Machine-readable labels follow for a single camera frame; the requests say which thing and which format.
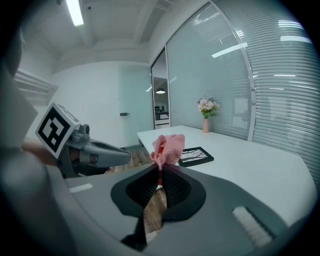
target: pink vase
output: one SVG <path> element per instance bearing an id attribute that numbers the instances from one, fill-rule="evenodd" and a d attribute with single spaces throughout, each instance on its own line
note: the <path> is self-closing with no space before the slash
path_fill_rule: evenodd
<path id="1" fill-rule="evenodd" d="M 209 132 L 209 119 L 208 118 L 204 119 L 202 131 L 204 134 L 207 134 Z"/>

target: window blinds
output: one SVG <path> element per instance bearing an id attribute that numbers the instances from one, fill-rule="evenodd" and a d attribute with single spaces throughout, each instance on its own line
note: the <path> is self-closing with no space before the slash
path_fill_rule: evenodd
<path id="1" fill-rule="evenodd" d="M 300 155 L 320 192 L 320 61 L 302 25 L 280 3 L 221 0 L 252 67 L 252 141 Z"/>
<path id="2" fill-rule="evenodd" d="M 206 5 L 167 43 L 171 126 L 202 128 L 197 101 L 220 105 L 210 130 L 248 139 L 251 91 L 248 69 L 235 35 L 220 13 Z"/>
<path id="3" fill-rule="evenodd" d="M 33 106 L 47 106 L 58 86 L 19 68 L 14 81 L 23 96 Z"/>

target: wooden floor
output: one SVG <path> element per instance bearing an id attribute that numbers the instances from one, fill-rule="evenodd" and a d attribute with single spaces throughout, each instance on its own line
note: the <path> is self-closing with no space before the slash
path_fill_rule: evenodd
<path id="1" fill-rule="evenodd" d="M 112 167 L 107 173 L 129 172 L 130 169 L 152 164 L 149 153 L 144 146 L 127 150 L 131 154 L 131 160 L 126 165 Z M 166 194 L 163 189 L 158 189 L 143 211 L 143 223 L 146 234 L 158 231 L 162 228 L 162 213 L 167 209 Z"/>

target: pink cloth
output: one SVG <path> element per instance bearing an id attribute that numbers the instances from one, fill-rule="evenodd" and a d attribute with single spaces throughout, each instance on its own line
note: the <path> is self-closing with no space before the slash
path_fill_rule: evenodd
<path id="1" fill-rule="evenodd" d="M 185 136 L 183 134 L 160 135 L 152 145 L 154 152 L 150 157 L 158 164 L 159 170 L 162 170 L 164 163 L 175 165 L 179 161 L 185 148 Z"/>

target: doorway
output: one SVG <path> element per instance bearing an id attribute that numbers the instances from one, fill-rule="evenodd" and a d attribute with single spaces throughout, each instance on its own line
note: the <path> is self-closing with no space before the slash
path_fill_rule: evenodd
<path id="1" fill-rule="evenodd" d="M 171 126 L 170 92 L 168 87 L 168 69 L 165 49 L 151 67 L 154 128 L 162 129 Z"/>

